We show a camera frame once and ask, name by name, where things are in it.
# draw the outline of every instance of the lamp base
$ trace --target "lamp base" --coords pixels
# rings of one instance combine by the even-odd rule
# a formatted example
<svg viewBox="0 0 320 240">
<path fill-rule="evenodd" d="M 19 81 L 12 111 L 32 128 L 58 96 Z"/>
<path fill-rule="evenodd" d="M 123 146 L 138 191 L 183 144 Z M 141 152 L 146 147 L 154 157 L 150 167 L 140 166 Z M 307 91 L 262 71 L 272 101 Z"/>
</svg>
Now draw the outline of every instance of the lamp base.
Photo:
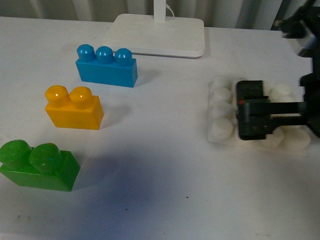
<svg viewBox="0 0 320 240">
<path fill-rule="evenodd" d="M 113 51 L 127 48 L 134 54 L 198 58 L 205 52 L 204 22 L 196 18 L 121 14 L 105 35 Z"/>
</svg>

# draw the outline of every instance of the toy brick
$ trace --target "toy brick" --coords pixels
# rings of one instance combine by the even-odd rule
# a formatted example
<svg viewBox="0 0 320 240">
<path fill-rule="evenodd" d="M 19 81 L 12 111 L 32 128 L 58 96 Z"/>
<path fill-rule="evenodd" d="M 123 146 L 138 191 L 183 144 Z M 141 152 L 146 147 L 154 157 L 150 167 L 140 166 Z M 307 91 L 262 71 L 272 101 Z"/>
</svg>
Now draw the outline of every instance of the toy brick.
<svg viewBox="0 0 320 240">
<path fill-rule="evenodd" d="M 54 85 L 45 92 L 45 107 L 57 128 L 98 130 L 104 117 L 100 99 L 87 87 L 76 87 L 70 94 L 64 86 Z"/>
<path fill-rule="evenodd" d="M 238 78 L 231 81 L 228 77 L 219 75 L 210 82 L 207 112 L 208 142 L 306 157 L 311 137 L 301 126 L 280 126 L 263 140 L 240 139 L 236 118 L 235 85 L 245 80 L 245 78 Z M 294 102 L 290 86 L 283 83 L 271 86 L 264 81 L 263 92 L 264 95 L 269 95 L 271 102 Z"/>
<path fill-rule="evenodd" d="M 15 184 L 39 189 L 70 192 L 80 171 L 72 153 L 53 143 L 33 148 L 23 140 L 7 142 L 0 148 L 0 162 L 0 173 Z"/>
<path fill-rule="evenodd" d="M 78 47 L 75 62 L 83 82 L 133 88 L 138 78 L 137 61 L 132 52 L 121 48 L 113 55 L 111 48 L 99 47 L 96 52 L 89 44 Z"/>
</svg>

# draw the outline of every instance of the white lego brick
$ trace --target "white lego brick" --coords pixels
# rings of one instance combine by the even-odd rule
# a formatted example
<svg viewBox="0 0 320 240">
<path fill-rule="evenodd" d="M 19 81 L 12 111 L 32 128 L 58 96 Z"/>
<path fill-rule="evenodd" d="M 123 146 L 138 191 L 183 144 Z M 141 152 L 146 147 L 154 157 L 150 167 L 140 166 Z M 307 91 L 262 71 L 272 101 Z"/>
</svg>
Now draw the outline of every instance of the white lego brick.
<svg viewBox="0 0 320 240">
<path fill-rule="evenodd" d="M 237 96 L 236 84 L 247 80 L 239 77 L 234 80 L 219 75 L 209 83 L 207 140 L 210 143 L 225 144 L 233 147 L 272 151 L 287 155 L 306 157 L 311 142 L 309 131 L 301 126 L 281 126 L 267 134 L 264 140 L 241 140 L 236 119 Z M 271 102 L 295 102 L 289 85 L 278 83 L 272 86 L 263 82 L 265 96 Z"/>
</svg>

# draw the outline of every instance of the blue lego stud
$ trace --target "blue lego stud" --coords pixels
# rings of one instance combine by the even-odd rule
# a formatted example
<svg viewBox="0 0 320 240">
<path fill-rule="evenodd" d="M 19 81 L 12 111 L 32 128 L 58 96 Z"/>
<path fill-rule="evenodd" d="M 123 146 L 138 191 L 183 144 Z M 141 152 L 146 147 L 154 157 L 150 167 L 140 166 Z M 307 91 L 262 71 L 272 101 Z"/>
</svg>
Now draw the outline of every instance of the blue lego stud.
<svg viewBox="0 0 320 240">
<path fill-rule="evenodd" d="M 107 46 L 101 46 L 95 51 L 96 59 L 100 64 L 112 64 L 114 61 L 114 53 Z"/>
<path fill-rule="evenodd" d="M 132 52 L 121 48 L 115 55 L 110 47 L 101 46 L 96 52 L 89 44 L 78 47 L 75 62 L 83 82 L 133 88 L 138 78 L 137 60 Z"/>
<path fill-rule="evenodd" d="M 115 62 L 121 67 L 132 64 L 132 52 L 127 48 L 120 48 L 115 52 Z"/>
<path fill-rule="evenodd" d="M 86 63 L 92 62 L 96 58 L 94 47 L 89 44 L 83 44 L 78 47 L 77 53 L 79 59 Z"/>
</svg>

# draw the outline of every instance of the white table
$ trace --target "white table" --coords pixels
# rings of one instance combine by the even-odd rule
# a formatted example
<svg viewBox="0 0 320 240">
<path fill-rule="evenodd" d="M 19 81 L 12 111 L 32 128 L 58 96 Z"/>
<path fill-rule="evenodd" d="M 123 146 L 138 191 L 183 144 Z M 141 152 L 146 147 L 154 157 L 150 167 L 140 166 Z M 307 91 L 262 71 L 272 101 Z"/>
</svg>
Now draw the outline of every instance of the white table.
<svg viewBox="0 0 320 240">
<path fill-rule="evenodd" d="M 52 142 L 81 165 L 72 192 L 0 175 L 0 239 L 318 240 L 320 141 L 309 157 L 211 144 L 216 75 L 288 83 L 311 61 L 280 32 L 206 28 L 199 59 L 135 55 L 134 88 L 81 82 L 76 49 L 103 45 L 110 23 L 0 17 L 0 146 Z M 89 87 L 101 129 L 55 128 L 45 91 Z"/>
</svg>

